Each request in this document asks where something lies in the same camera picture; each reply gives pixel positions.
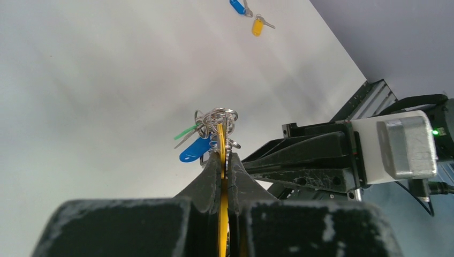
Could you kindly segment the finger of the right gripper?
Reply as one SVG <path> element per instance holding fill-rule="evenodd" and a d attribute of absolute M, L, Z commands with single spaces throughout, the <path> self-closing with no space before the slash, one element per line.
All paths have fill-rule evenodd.
<path fill-rule="evenodd" d="M 351 168 L 249 169 L 248 173 L 257 180 L 278 183 L 290 188 L 307 187 L 315 190 L 348 193 L 360 187 L 360 180 Z"/>
<path fill-rule="evenodd" d="M 247 170 L 270 168 L 342 169 L 351 165 L 355 138 L 345 132 L 329 132 L 274 139 L 243 159 Z"/>

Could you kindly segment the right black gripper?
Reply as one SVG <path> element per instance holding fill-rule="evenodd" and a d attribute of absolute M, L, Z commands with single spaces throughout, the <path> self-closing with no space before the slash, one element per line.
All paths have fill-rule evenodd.
<path fill-rule="evenodd" d="M 436 156 L 438 161 L 452 161 L 453 99 L 450 99 L 442 94 L 407 97 L 396 101 L 376 116 L 409 112 L 409 110 L 420 110 L 427 115 L 433 129 L 432 133 L 435 140 Z M 298 126 L 295 123 L 285 124 L 283 126 L 284 138 L 319 135 L 329 132 L 345 132 L 347 134 L 353 134 L 355 138 L 355 153 L 352 156 L 358 157 L 359 161 L 364 163 L 360 137 L 358 132 L 353 130 L 352 121 L 353 120 L 329 121 L 327 123 L 308 126 Z"/>

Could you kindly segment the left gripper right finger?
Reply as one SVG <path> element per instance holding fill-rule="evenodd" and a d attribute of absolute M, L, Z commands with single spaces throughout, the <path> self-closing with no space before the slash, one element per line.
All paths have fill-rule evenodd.
<path fill-rule="evenodd" d="M 228 159 L 231 256 L 402 256 L 387 218 L 357 201 L 278 200 Z"/>

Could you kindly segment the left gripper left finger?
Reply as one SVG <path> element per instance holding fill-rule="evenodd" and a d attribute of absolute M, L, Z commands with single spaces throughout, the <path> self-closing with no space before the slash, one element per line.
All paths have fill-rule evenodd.
<path fill-rule="evenodd" d="M 79 199 L 61 204 L 33 256 L 218 256 L 221 160 L 173 198 Z"/>

